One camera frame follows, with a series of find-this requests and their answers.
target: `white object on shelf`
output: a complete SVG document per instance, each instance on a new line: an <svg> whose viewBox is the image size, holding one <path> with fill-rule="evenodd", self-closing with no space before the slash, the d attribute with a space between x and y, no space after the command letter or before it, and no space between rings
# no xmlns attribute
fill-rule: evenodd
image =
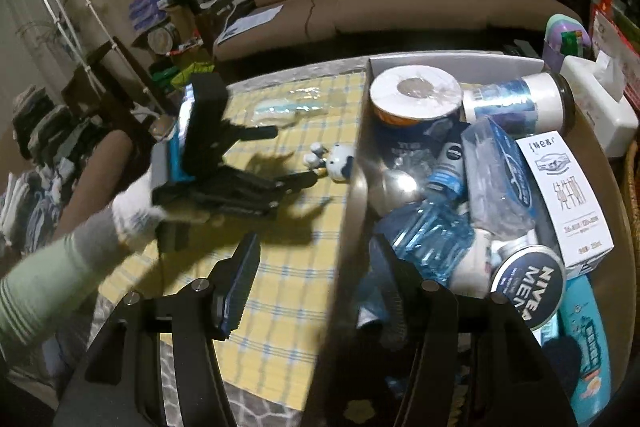
<svg viewBox="0 0 640 427"><path fill-rule="evenodd" d="M636 135L638 117L623 96L614 100L600 85L602 68L596 62L580 57L567 57L560 74L571 86L576 105L593 127L602 150L608 158L619 158Z"/></svg>

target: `white carton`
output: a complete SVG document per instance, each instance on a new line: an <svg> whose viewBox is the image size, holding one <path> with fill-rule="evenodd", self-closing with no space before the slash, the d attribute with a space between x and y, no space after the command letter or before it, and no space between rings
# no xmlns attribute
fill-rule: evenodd
<svg viewBox="0 0 640 427"><path fill-rule="evenodd" d="M613 248L591 185L557 131L516 140L553 222L567 279L593 270Z"/></svg>

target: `tissue box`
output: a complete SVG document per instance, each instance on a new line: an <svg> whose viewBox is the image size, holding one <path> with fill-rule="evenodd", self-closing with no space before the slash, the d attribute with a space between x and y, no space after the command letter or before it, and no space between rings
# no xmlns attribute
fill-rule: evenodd
<svg viewBox="0 0 640 427"><path fill-rule="evenodd" d="M567 57L560 74L571 87L576 105L593 127L607 158L620 158L636 136L638 117L624 96L616 101L598 83L595 73L599 69L596 62Z"/></svg>
<svg viewBox="0 0 640 427"><path fill-rule="evenodd" d="M516 141L545 200L567 279L593 270L613 248L591 185L557 131Z"/></svg>

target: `wicker basket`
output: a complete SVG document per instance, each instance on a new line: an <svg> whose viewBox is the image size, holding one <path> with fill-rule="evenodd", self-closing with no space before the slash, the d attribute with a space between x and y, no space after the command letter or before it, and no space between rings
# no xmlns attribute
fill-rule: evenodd
<svg viewBox="0 0 640 427"><path fill-rule="evenodd" d="M638 142L631 142L625 158L625 172L620 186L622 200L625 202L626 215L631 227L631 238L634 244L634 258L636 260L636 287L640 288L640 208L638 207L638 188L640 187L640 171L636 172L636 157L638 156ZM640 299L636 293L636 327L634 329L634 343L631 356L640 352Z"/></svg>

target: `human arm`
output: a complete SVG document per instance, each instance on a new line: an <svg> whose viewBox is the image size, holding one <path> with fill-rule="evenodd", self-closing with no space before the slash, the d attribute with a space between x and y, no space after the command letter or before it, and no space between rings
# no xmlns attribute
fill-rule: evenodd
<svg viewBox="0 0 640 427"><path fill-rule="evenodd" d="M11 366L55 330L163 220L203 222L188 202L151 205L150 172L71 234L24 258L0 280L0 351Z"/></svg>

